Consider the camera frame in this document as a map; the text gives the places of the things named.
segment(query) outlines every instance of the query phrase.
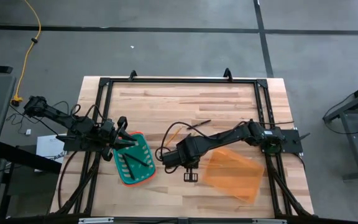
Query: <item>yellow extension cord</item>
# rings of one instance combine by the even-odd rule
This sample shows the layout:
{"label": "yellow extension cord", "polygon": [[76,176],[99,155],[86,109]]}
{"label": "yellow extension cord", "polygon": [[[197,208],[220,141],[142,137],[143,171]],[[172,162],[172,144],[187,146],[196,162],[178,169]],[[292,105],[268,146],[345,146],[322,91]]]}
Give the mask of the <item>yellow extension cord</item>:
{"label": "yellow extension cord", "polygon": [[27,50],[27,53],[25,53],[25,57],[24,57],[24,63],[23,63],[23,69],[22,69],[22,75],[20,76],[20,79],[19,79],[19,82],[17,84],[17,87],[16,87],[16,93],[15,95],[13,96],[13,99],[11,100],[11,104],[14,105],[14,106],[19,106],[19,103],[21,101],[23,101],[23,97],[19,97],[19,88],[20,88],[20,84],[22,83],[22,79],[24,77],[24,72],[25,72],[25,66],[27,64],[27,58],[29,57],[29,54],[34,46],[34,44],[36,44],[38,42],[38,37],[40,36],[41,34],[41,22],[40,22],[40,19],[38,18],[38,15],[37,13],[35,12],[35,10],[33,9],[33,7],[30,5],[29,2],[27,2],[27,0],[24,0],[24,2],[30,7],[31,11],[34,13],[35,17],[37,18],[37,22],[38,22],[38,33],[37,35],[31,39],[32,40],[32,43],[29,47],[29,49]]}

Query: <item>orange plastic bin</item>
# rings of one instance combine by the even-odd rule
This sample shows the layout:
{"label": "orange plastic bin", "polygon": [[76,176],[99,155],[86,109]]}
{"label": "orange plastic bin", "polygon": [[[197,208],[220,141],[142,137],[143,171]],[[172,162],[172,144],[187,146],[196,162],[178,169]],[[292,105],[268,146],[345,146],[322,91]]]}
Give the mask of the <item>orange plastic bin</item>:
{"label": "orange plastic bin", "polygon": [[247,203],[254,203],[264,170],[264,166],[257,162],[221,147],[213,151],[203,182]]}

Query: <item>teal basket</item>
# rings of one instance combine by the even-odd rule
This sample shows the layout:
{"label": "teal basket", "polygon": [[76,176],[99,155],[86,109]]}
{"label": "teal basket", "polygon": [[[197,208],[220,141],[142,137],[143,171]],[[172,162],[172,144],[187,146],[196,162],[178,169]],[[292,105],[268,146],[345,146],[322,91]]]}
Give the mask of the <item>teal basket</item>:
{"label": "teal basket", "polygon": [[156,172],[153,155],[143,133],[135,132],[131,135],[137,140],[135,146],[113,150],[119,176],[126,186],[149,180]]}

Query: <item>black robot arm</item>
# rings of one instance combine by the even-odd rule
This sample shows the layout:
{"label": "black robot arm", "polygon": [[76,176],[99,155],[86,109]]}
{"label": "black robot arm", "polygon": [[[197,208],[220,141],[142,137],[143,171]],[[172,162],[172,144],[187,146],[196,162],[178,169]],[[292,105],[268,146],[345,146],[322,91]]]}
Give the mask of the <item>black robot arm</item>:
{"label": "black robot arm", "polygon": [[245,141],[251,146],[261,144],[276,146],[284,142],[285,137],[279,127],[265,129],[259,123],[250,120],[237,125],[234,129],[212,136],[188,136],[177,144],[176,151],[162,154],[162,164],[166,168],[183,166],[187,169],[198,168],[200,157],[209,150],[237,141]]}
{"label": "black robot arm", "polygon": [[67,135],[57,136],[57,139],[67,145],[65,150],[100,152],[106,161],[112,158],[112,148],[118,150],[133,146],[136,141],[125,132],[128,123],[124,116],[118,119],[116,129],[111,119],[103,119],[101,123],[95,123],[87,116],[77,116],[75,113],[66,114],[49,106],[42,96],[31,96],[24,106],[24,114],[29,117],[48,118],[66,127]]}

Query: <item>white paper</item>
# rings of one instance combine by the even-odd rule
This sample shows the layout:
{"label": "white paper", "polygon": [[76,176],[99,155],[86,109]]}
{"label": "white paper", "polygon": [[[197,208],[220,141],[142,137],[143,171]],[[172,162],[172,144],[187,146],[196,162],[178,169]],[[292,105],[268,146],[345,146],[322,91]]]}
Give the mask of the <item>white paper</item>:
{"label": "white paper", "polygon": [[63,156],[67,154],[63,151],[64,142],[58,140],[56,135],[39,136],[37,138],[37,152],[38,156],[47,157],[53,159],[56,162],[62,163]]}

